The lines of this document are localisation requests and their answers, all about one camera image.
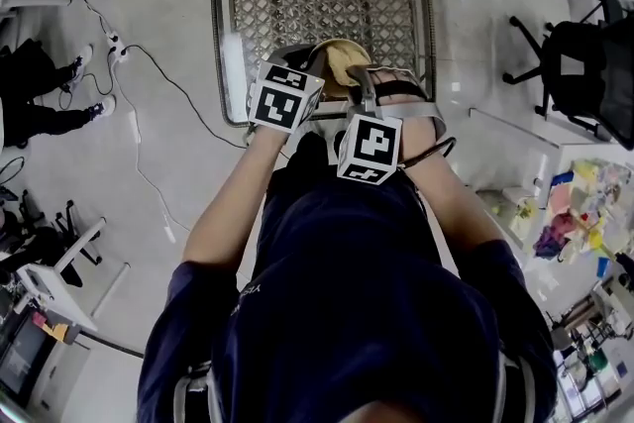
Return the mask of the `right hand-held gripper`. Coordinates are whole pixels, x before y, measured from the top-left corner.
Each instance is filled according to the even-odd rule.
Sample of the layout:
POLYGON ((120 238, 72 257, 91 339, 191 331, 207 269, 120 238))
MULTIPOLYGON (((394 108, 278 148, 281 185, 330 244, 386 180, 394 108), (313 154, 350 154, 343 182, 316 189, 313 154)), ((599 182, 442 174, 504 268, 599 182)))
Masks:
POLYGON ((402 68, 369 68, 364 64, 349 66, 346 74, 356 85, 349 91, 353 104, 339 144, 338 177, 381 185, 397 171, 447 150, 445 121, 414 73, 402 68), (405 119, 415 117, 431 119, 436 144, 413 159, 402 159, 402 124, 405 119))

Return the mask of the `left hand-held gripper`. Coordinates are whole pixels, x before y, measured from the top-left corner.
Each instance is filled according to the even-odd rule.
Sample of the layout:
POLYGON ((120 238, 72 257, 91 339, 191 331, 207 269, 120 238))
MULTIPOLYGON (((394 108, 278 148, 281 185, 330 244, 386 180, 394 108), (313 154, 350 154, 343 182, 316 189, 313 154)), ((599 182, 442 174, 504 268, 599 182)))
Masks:
POLYGON ((320 101, 325 81, 319 76, 327 65, 326 49, 314 47, 286 47, 261 60, 247 98, 251 124, 291 134, 310 118, 320 101))

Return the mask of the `yellow sponge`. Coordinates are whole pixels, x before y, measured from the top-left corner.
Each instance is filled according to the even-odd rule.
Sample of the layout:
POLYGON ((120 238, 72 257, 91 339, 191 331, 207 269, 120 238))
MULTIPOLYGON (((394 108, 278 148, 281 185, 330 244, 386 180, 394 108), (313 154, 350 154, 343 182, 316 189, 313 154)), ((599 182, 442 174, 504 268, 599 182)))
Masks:
POLYGON ((370 64, 367 52, 356 43, 344 40, 330 41, 325 50, 335 81, 341 86, 358 86, 359 83, 348 74, 348 68, 370 64))

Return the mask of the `beige bowl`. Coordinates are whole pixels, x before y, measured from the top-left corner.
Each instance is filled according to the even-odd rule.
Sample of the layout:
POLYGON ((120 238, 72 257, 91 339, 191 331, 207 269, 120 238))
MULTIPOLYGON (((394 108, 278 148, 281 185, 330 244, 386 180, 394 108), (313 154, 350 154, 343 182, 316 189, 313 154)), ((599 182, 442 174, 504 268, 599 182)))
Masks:
MULTIPOLYGON (((325 46, 330 41, 333 41, 333 40, 335 40, 335 41, 337 41, 337 40, 349 41, 349 40, 346 40, 346 39, 330 39, 330 40, 324 41, 324 42, 316 45, 314 48, 325 48, 325 46)), ((321 77, 325 81, 324 94, 327 97, 343 98, 343 97, 345 97, 348 94, 348 89, 351 88, 351 87, 341 86, 335 81, 335 79, 333 77, 333 74, 331 72, 331 69, 330 69, 330 67, 328 65, 328 61, 327 61, 327 65, 324 68, 323 74, 321 76, 319 76, 319 77, 321 77)))

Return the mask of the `person's left forearm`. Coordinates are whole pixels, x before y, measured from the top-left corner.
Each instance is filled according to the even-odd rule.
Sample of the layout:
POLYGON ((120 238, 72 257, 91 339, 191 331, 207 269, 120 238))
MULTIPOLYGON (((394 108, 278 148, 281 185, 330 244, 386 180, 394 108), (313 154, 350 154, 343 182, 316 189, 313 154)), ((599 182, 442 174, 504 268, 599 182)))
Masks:
POLYGON ((232 271, 239 268, 287 138, 282 131, 256 128, 230 176, 192 228, 183 252, 184 262, 232 271))

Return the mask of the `person's right forearm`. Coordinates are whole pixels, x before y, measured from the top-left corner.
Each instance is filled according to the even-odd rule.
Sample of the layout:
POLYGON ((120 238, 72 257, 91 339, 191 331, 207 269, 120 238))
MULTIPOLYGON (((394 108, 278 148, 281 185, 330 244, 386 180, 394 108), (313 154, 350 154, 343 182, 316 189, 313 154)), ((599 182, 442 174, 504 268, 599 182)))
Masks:
MULTIPOLYGON (((401 154, 413 159, 436 144, 435 126, 429 118, 408 118, 401 128, 401 154)), ((452 258, 473 254, 486 243, 503 236, 485 213, 476 194, 467 188, 440 153, 434 153, 405 169, 430 205, 452 258)))

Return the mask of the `person's black trousers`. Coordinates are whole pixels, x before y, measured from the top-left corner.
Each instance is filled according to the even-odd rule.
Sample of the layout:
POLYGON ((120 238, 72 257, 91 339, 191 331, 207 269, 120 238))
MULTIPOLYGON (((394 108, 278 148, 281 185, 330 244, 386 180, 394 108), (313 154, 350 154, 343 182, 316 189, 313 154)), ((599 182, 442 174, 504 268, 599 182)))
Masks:
POLYGON ((302 195, 335 176, 336 166, 329 164, 326 140, 309 132, 302 136, 287 165, 273 172, 266 197, 302 195))

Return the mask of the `white side table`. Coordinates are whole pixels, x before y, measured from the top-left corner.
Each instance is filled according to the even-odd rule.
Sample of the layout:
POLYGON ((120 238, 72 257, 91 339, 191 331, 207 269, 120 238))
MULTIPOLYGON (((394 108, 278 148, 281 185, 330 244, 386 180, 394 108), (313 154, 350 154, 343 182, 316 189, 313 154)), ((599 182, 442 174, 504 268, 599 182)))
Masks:
POLYGON ((617 143, 602 142, 557 117, 536 121, 532 130, 477 108, 469 110, 461 145, 453 162, 459 177, 475 190, 501 192, 515 187, 536 206, 526 231, 511 231, 511 213, 493 219, 515 244, 531 255, 546 220, 553 178, 575 159, 604 159, 634 168, 634 152, 617 143))

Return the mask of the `white power strip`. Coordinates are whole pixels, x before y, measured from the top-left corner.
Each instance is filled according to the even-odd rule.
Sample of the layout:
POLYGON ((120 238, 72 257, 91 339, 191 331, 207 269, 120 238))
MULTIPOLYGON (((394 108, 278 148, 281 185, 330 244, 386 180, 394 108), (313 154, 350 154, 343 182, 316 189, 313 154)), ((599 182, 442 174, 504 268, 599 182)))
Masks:
POLYGON ((107 32, 106 38, 109 46, 109 61, 111 63, 125 62, 129 54, 119 34, 115 31, 107 32))

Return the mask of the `black office chair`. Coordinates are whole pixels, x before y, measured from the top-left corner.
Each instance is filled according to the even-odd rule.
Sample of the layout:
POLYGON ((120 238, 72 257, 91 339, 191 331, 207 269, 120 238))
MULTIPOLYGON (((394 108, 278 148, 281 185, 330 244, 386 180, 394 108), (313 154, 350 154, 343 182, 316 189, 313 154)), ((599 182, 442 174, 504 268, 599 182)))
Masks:
POLYGON ((510 17, 508 23, 520 31, 539 64, 517 76, 505 72, 502 81, 516 85, 540 77, 537 115, 546 118, 557 111, 596 138, 634 151, 634 11, 617 15, 618 6, 617 0, 598 0, 577 22, 547 23, 542 43, 510 17))

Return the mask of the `person's navy shirt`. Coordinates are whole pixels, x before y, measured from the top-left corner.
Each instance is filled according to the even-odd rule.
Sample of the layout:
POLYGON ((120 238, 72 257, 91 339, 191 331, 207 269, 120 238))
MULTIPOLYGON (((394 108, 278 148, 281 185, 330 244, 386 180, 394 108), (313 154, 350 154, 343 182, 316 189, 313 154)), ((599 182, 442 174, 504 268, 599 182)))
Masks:
POLYGON ((412 187, 331 178, 266 205, 257 266, 184 263, 148 340, 139 423, 172 423, 177 382, 209 363, 228 423, 338 423, 391 401, 427 423, 491 423, 508 357, 504 423, 523 423, 522 367, 536 423, 557 399, 548 327, 508 245, 441 265, 412 187))

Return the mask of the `pile of colourful items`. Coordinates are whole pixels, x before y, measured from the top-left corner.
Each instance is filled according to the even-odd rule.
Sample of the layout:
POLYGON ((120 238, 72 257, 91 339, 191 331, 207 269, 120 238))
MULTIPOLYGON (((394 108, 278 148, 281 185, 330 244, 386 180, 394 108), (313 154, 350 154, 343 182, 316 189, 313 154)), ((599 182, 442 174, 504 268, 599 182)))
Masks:
POLYGON ((574 160, 554 178, 545 224, 532 251, 539 259, 559 263, 588 253, 634 259, 634 166, 574 160))

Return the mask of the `black chair base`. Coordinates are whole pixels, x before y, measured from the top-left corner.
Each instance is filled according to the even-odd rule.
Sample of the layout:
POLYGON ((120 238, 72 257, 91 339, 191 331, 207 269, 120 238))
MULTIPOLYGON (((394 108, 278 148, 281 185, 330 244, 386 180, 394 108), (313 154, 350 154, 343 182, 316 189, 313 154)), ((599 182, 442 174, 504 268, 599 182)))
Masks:
MULTIPOLYGON (((56 212, 54 224, 51 223, 49 226, 34 230, 34 234, 29 238, 30 243, 25 243, 17 253, 21 259, 25 260, 25 264, 35 263, 53 267, 79 240, 80 235, 71 216, 73 208, 74 202, 68 200, 64 213, 56 212)), ((95 266, 102 262, 100 255, 92 256, 86 251, 86 248, 81 248, 79 253, 95 266)), ((71 286, 78 288, 83 286, 82 279, 72 262, 61 271, 61 277, 64 282, 71 286)))

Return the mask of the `white desk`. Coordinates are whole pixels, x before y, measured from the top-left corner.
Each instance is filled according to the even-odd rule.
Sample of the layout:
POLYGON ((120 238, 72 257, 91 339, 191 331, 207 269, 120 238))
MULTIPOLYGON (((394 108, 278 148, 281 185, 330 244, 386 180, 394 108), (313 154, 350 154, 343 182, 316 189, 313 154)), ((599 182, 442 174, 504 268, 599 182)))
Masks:
POLYGON ((53 266, 25 264, 17 270, 34 303, 91 332, 98 331, 96 319, 130 270, 127 262, 103 259, 93 265, 80 254, 91 240, 96 240, 106 223, 101 217, 53 266), (71 264, 82 280, 81 287, 67 284, 61 276, 71 264))

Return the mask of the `cluttered equipment bench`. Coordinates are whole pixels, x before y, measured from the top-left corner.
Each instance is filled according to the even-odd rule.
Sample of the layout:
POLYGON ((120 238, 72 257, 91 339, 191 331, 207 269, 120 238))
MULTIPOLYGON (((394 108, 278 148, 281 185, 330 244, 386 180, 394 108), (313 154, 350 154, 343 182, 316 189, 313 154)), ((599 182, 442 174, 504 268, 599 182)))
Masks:
POLYGON ((548 423, 598 423, 634 390, 634 293, 609 278, 551 317, 558 398, 548 423))

